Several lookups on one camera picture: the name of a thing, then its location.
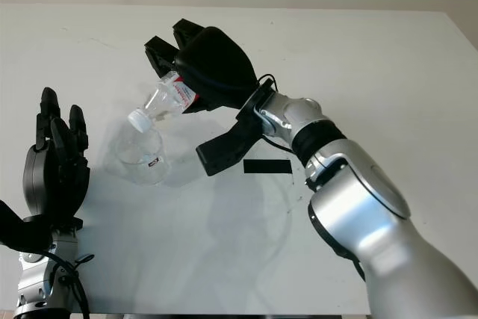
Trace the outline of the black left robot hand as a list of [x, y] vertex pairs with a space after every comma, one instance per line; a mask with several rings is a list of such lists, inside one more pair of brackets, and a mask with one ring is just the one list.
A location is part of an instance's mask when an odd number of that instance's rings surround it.
[[22, 186], [29, 211], [51, 223], [75, 219], [87, 194], [89, 146], [82, 109], [72, 105], [61, 118], [56, 92], [43, 89], [36, 117], [35, 143], [27, 152]]

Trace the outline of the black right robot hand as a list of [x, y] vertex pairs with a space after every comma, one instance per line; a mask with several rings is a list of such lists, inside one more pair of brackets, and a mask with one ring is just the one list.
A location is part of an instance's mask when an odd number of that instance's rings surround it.
[[154, 36], [144, 44], [160, 77], [173, 70], [199, 98], [184, 114], [219, 107], [240, 109], [258, 88], [252, 63], [243, 49], [219, 28], [186, 19], [173, 26], [177, 46]]

